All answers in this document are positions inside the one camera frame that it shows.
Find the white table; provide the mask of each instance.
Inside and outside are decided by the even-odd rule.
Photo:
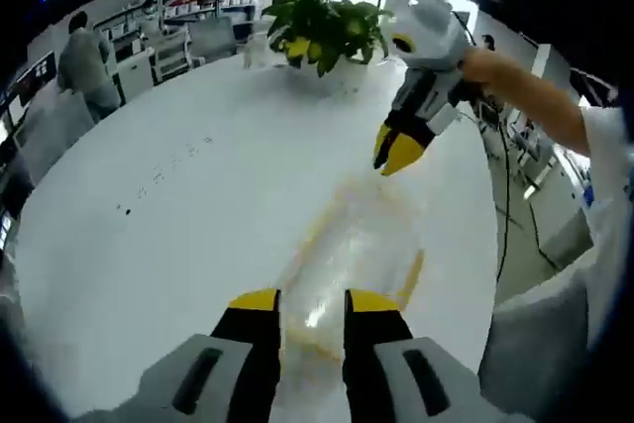
[[[370,167],[403,73],[372,66],[358,93],[319,100],[236,56],[148,91],[61,158],[24,208],[16,267],[43,375],[71,415],[132,396],[232,298],[277,281],[334,190]],[[477,127],[456,122],[394,179],[426,217],[405,317],[477,370],[497,267]]]

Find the cable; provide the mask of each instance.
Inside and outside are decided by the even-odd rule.
[[[456,13],[455,10],[452,10],[452,14],[454,14],[454,17],[458,19],[458,22],[460,23],[460,25],[463,26],[463,29],[465,29],[465,32],[467,33],[467,35],[469,35],[469,38],[471,39],[472,44],[474,44],[474,47],[477,47],[476,39],[474,39],[474,35],[469,30],[469,27],[467,27],[467,24],[465,23],[465,21],[460,18],[460,15],[458,15],[458,13]]]
[[[465,24],[463,19],[461,19],[460,16],[455,11],[452,11],[452,14],[454,14],[454,17],[456,17],[460,25],[463,27],[463,29],[465,29],[465,32],[469,36],[472,44],[474,44],[474,47],[476,47],[476,39],[474,39],[474,35],[469,30],[469,27],[467,27],[467,24]],[[495,108],[491,104],[489,104],[485,98],[482,97],[481,101],[484,101],[484,103],[486,103],[491,109],[495,110]],[[504,269],[504,264],[506,262],[506,252],[508,250],[508,222],[510,219],[510,202],[511,202],[510,200],[511,198],[511,194],[510,194],[511,169],[508,163],[508,146],[506,145],[506,139],[504,138],[502,123],[499,121],[497,123],[497,131],[499,132],[499,137],[501,138],[502,145],[504,146],[504,156],[506,159],[505,161],[506,162],[506,210],[505,210],[505,217],[504,217],[504,244],[502,246],[502,259],[500,260],[500,263],[499,263],[499,268],[497,270],[497,278],[496,278],[496,281],[499,282],[499,279],[502,276],[502,270]]]
[[[465,114],[462,111],[458,111],[458,114],[460,114],[461,116],[465,116],[467,119],[469,119],[472,123],[474,123],[477,128],[479,129],[479,124],[476,122],[476,120],[474,118],[472,118],[469,114]]]
[[[506,157],[506,210],[505,210],[505,226],[504,226],[504,245],[502,247],[502,259],[499,262],[499,269],[497,270],[497,281],[499,282],[500,277],[502,276],[502,270],[504,269],[504,262],[506,261],[506,250],[508,248],[508,221],[510,218],[510,188],[511,188],[511,169],[508,163],[508,146],[506,145],[506,139],[504,139],[504,131],[502,127],[502,123],[499,123],[499,137],[502,140],[502,145],[504,146],[504,155]]]

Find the human hand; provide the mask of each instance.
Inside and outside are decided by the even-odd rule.
[[[463,77],[471,83],[487,85],[503,62],[504,58],[491,50],[470,47],[463,59]]]

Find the white pot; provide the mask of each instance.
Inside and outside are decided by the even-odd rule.
[[[316,96],[332,96],[333,94],[352,94],[362,87],[368,73],[366,64],[351,63],[339,58],[335,67],[321,78],[317,74],[317,63],[301,63],[301,68],[286,66],[289,86],[304,93]]]

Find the plastic wrap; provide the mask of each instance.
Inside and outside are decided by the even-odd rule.
[[[416,229],[414,207],[378,175],[337,192],[278,284],[277,406],[312,407],[341,386],[346,289],[373,290],[406,306],[423,262]]]

